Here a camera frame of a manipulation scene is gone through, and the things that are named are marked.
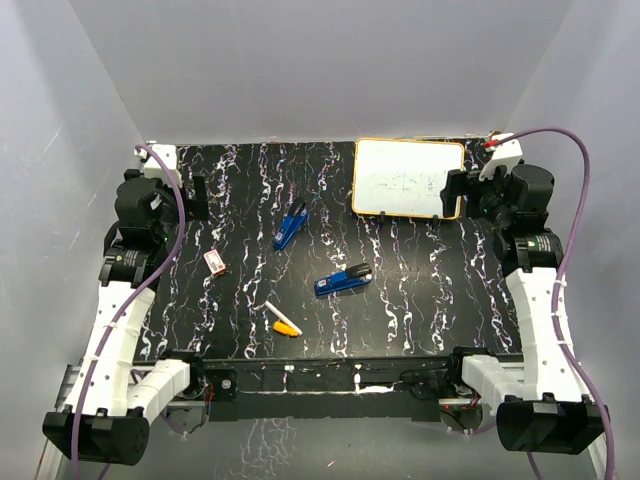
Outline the red white staple box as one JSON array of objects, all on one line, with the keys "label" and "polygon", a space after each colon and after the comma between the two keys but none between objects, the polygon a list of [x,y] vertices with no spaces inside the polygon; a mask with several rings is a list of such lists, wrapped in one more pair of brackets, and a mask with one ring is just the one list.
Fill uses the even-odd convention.
[{"label": "red white staple box", "polygon": [[203,258],[212,276],[218,276],[226,272],[226,265],[216,249],[206,252]]}]

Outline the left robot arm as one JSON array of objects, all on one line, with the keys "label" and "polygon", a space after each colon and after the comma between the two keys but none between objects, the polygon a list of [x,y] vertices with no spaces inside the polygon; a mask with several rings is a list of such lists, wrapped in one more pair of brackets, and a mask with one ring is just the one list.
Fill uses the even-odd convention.
[{"label": "left robot arm", "polygon": [[74,465],[137,464],[151,424],[171,401],[200,398],[207,388],[194,351],[168,350],[149,371],[133,372],[160,277],[177,256],[187,222],[208,217],[204,178],[194,176],[193,187],[189,197],[182,188],[129,169],[116,189],[117,219],[104,238],[87,350],[66,399],[42,425],[45,437]]}]

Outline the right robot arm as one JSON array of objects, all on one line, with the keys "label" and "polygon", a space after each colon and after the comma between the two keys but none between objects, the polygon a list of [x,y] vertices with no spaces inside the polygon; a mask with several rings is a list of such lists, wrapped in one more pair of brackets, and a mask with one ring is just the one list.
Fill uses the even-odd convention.
[{"label": "right robot arm", "polygon": [[509,451],[577,455],[604,432],[602,415],[564,352],[571,346],[557,275],[564,257],[545,225],[555,180],[538,166],[498,167],[492,179],[451,170],[443,211],[466,197],[475,218],[492,226],[493,245],[516,309],[523,355],[519,374],[487,348],[457,347],[445,378],[455,395],[478,394]]}]

